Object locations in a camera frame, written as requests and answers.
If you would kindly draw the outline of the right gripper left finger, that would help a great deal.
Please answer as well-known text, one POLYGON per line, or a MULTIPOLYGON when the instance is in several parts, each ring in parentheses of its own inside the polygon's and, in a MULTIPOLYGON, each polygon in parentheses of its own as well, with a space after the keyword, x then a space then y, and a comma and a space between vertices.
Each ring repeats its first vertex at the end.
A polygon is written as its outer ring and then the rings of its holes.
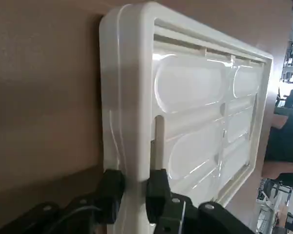
POLYGON ((65 207, 40 203, 0 227, 0 234, 93 234, 97 225, 114 224, 125 191, 121 171, 107 169, 95 191, 65 207))

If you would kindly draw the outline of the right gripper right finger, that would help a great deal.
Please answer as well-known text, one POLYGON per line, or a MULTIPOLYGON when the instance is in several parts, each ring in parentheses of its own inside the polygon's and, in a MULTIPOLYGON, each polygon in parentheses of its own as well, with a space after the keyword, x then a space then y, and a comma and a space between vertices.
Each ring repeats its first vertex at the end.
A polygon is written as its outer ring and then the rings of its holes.
POLYGON ((155 234, 252 234, 222 205, 195 207, 187 196, 173 193, 165 169, 151 170, 146 184, 146 213, 155 234))

